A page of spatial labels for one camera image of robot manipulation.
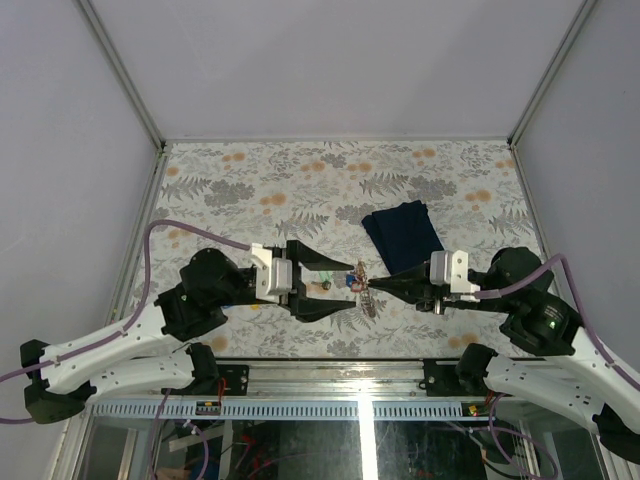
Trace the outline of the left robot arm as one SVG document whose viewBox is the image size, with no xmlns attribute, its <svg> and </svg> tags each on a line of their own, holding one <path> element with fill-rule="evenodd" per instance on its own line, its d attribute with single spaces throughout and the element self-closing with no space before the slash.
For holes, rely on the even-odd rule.
<svg viewBox="0 0 640 480">
<path fill-rule="evenodd" d="M 22 344 L 31 419 L 52 424 L 101 398 L 147 390 L 222 397 L 225 381 L 211 347 L 200 340 L 226 323 L 226 307 L 276 305 L 303 323 L 355 307 L 308 297 L 302 280 L 303 270 L 349 272 L 351 265 L 298 240 L 283 248 L 252 244 L 249 252 L 251 266 L 239 267 L 219 249 L 202 249 L 180 270 L 175 287 L 131 316 L 66 343 Z"/>
</svg>

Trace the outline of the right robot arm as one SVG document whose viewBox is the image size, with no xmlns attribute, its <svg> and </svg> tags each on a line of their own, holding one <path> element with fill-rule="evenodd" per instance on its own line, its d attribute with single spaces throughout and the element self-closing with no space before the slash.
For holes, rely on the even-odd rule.
<svg viewBox="0 0 640 480">
<path fill-rule="evenodd" d="M 606 349 L 576 306 L 551 292 L 553 281 L 550 262 L 517 247 L 499 250 L 485 272 L 471 269 L 464 251 L 439 251 L 417 267 L 368 285 L 419 311 L 503 314 L 501 334 L 520 350 L 568 372 L 572 382 L 530 371 L 472 343 L 455 367 L 458 387 L 472 395 L 493 391 L 523 398 L 564 416 L 596 435 L 611 453 L 637 463 L 639 374 Z"/>
</svg>

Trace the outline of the metal keyring with yellow handle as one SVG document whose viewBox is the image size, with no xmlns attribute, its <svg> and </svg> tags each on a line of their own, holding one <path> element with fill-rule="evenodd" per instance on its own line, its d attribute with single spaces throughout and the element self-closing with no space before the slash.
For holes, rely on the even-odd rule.
<svg viewBox="0 0 640 480">
<path fill-rule="evenodd" d="M 366 265 L 362 260 L 346 275 L 346 286 L 358 296 L 364 314 L 374 319 L 377 316 L 376 304 L 369 291 Z"/>
</svg>

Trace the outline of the green key tag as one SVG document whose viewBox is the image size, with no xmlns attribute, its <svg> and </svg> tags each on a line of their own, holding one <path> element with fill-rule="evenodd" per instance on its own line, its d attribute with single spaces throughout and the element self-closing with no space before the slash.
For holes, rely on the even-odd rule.
<svg viewBox="0 0 640 480">
<path fill-rule="evenodd" d="M 312 281 L 312 284 L 321 288 L 324 291 L 328 291 L 332 287 L 332 277 L 328 272 L 319 272 L 319 278 Z"/>
</svg>

